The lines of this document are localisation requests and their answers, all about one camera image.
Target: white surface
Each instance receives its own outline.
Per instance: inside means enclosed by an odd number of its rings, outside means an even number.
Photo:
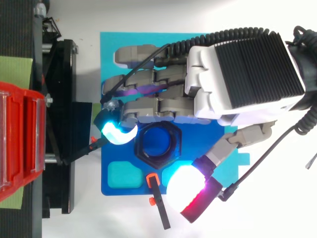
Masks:
[[[79,101],[98,102],[100,32],[214,32],[258,26],[292,40],[293,28],[317,30],[316,1],[302,0],[51,0],[49,14],[59,19],[64,38],[79,46]],[[270,140],[246,147],[253,164],[301,113],[289,113]],[[100,151],[76,162],[75,209],[52,210],[43,220],[44,238],[262,238],[317,237],[317,129],[291,133],[227,201],[215,200],[193,224],[173,211],[163,197],[171,229],[164,231],[149,196],[101,193]],[[244,173],[248,166],[240,167]]]

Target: black metal frame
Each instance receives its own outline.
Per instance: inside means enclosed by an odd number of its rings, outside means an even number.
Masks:
[[[74,209],[75,163],[62,159],[89,144],[91,103],[74,102],[76,92],[76,54],[72,40],[54,41],[48,55],[43,54],[47,92],[53,103],[47,111],[46,152],[55,154],[55,164],[46,164],[43,172],[43,218],[50,208],[62,214]]]

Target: orange clamp tip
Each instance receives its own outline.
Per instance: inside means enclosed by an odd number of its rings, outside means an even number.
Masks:
[[[151,206],[156,205],[155,199],[154,199],[153,197],[150,197],[150,198],[149,198],[149,202],[150,202],[150,205],[151,205]]]
[[[147,175],[147,183],[148,183],[149,188],[152,188],[152,186],[150,184],[150,178],[151,177],[155,177],[157,179],[158,185],[160,185],[158,175],[156,173],[151,173],[151,174]]]
[[[92,136],[91,137],[91,143],[95,143],[96,141],[97,141],[97,139],[94,136]]]

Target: hexagonal nut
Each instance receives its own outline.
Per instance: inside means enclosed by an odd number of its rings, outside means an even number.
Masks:
[[[159,156],[148,155],[143,148],[143,138],[145,133],[149,129],[155,127],[164,128],[170,136],[170,145],[168,150],[166,150],[162,155]],[[139,135],[136,138],[134,144],[134,154],[146,164],[150,165],[156,170],[159,170],[177,160],[181,156],[181,148],[182,130],[168,121],[160,121],[150,123],[140,129]]]

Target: screw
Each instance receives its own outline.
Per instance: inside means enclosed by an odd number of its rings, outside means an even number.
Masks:
[[[45,97],[45,102],[48,108],[51,106],[51,103],[53,103],[53,98],[51,98],[51,95],[49,93]]]
[[[77,55],[79,53],[79,48],[78,46],[73,46],[73,54]]]
[[[116,99],[112,99],[106,103],[104,103],[103,109],[107,109],[108,111],[112,112],[116,108],[120,107],[120,103]]]
[[[45,18],[46,17],[46,7],[44,3],[38,3],[34,7],[34,15],[38,18]]]

